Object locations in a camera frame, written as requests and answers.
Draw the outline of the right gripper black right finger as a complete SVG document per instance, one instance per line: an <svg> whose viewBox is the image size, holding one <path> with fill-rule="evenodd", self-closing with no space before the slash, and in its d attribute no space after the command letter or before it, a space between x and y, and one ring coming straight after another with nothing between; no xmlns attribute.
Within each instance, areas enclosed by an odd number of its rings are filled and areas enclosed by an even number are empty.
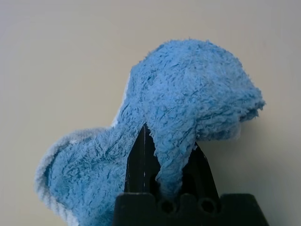
<svg viewBox="0 0 301 226"><path fill-rule="evenodd" d="M209 162L197 144L182 169L182 193L195 197L218 196Z"/></svg>

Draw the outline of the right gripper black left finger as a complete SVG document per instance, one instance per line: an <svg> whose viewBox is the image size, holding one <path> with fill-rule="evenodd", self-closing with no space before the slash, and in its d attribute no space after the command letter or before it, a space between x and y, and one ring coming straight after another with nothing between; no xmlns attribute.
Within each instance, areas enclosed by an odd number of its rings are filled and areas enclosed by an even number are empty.
<svg viewBox="0 0 301 226"><path fill-rule="evenodd" d="M156 176L160 164L154 152L155 144L151 132L147 124L144 124L127 158L125 192L151 194L159 192Z"/></svg>

